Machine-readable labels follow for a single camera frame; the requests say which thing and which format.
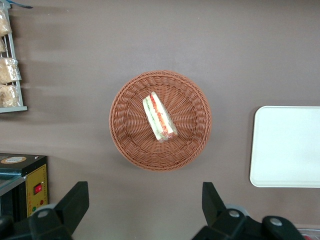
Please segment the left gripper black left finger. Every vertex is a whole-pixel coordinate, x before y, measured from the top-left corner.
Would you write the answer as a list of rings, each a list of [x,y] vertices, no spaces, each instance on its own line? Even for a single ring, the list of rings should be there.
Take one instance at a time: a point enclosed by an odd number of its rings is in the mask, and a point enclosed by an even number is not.
[[[88,208],[88,183],[79,181],[55,207],[37,210],[28,219],[31,238],[33,240],[71,240]]]

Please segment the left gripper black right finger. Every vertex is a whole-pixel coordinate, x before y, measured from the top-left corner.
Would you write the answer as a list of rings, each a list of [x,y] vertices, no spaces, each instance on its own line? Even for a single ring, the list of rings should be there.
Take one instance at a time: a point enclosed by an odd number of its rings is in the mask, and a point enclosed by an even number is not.
[[[202,211],[207,225],[194,240],[261,240],[261,224],[241,210],[228,208],[211,182],[202,184]]]

